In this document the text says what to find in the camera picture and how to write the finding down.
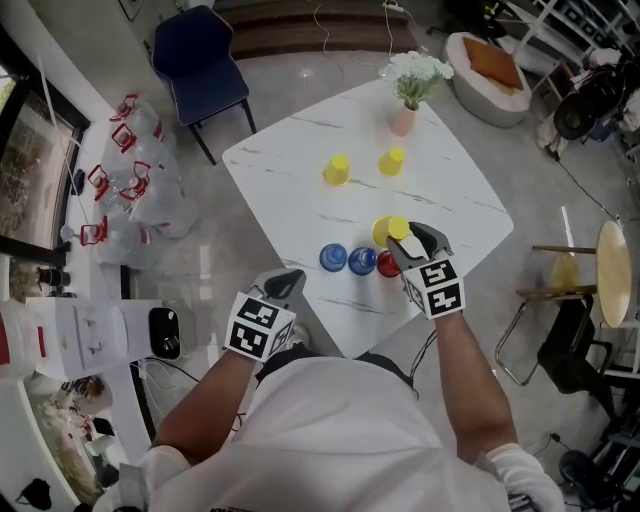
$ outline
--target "red cup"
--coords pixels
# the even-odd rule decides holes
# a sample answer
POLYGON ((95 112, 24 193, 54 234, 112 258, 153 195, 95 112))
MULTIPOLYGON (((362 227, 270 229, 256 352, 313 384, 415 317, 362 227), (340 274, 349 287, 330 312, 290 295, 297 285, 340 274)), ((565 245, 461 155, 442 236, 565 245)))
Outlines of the red cup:
POLYGON ((383 251, 378 255, 378 272, 384 277, 396 277, 400 275, 400 268, 393 261, 393 256, 389 251, 383 251))

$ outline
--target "person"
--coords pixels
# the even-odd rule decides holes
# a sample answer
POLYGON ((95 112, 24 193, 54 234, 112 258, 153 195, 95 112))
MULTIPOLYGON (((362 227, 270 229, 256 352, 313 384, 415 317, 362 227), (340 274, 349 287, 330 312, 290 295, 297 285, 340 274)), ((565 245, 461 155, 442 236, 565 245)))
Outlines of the person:
MULTIPOLYGON (((435 324, 457 453, 442 445, 392 361, 323 357, 302 343, 256 374, 229 440, 255 361, 227 350, 139 463, 149 510, 564 511, 556 484, 518 446, 507 398, 462 313, 435 324), (529 508, 518 508, 524 502, 529 508)), ((118 485, 95 511, 126 505, 118 485)))

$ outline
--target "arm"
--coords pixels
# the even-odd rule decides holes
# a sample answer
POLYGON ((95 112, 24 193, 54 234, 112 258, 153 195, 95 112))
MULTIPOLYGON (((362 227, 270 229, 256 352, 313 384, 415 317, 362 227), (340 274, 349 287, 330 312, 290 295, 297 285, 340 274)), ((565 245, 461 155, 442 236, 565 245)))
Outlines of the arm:
POLYGON ((479 453, 517 442, 511 408, 462 313, 435 322, 447 416, 458 457, 473 464, 479 453))
POLYGON ((153 446, 172 446, 191 464, 217 453, 233 427, 254 364, 227 350, 162 421, 153 446))

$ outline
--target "white sofa chair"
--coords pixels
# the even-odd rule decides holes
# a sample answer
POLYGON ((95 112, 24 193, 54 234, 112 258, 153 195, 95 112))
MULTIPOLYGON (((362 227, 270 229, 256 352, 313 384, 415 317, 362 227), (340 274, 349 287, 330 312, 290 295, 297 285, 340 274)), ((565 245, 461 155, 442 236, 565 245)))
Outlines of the white sofa chair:
POLYGON ((453 87, 456 95, 469 112, 486 123, 501 128, 510 128, 522 121, 531 105, 531 89, 527 85, 522 70, 516 65, 524 89, 515 90, 513 95, 501 91, 484 76, 471 69, 463 37, 484 42, 468 33, 451 34, 444 47, 444 58, 453 67, 453 87))

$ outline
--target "white flower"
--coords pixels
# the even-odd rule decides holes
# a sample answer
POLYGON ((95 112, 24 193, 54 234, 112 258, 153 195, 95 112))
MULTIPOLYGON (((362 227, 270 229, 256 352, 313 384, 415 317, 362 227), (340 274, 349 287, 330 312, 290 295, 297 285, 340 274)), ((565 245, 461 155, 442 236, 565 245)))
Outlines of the white flower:
POLYGON ((449 80, 453 76, 453 68, 431 55, 411 51, 391 57, 391 63, 380 76, 394 81, 395 95, 408 108, 417 110, 419 104, 427 100, 431 88, 440 78, 449 80))
POLYGON ((407 75, 424 80, 441 76, 449 80, 453 76, 453 68, 430 55, 410 51, 391 57, 391 64, 382 72, 385 80, 397 80, 407 75))

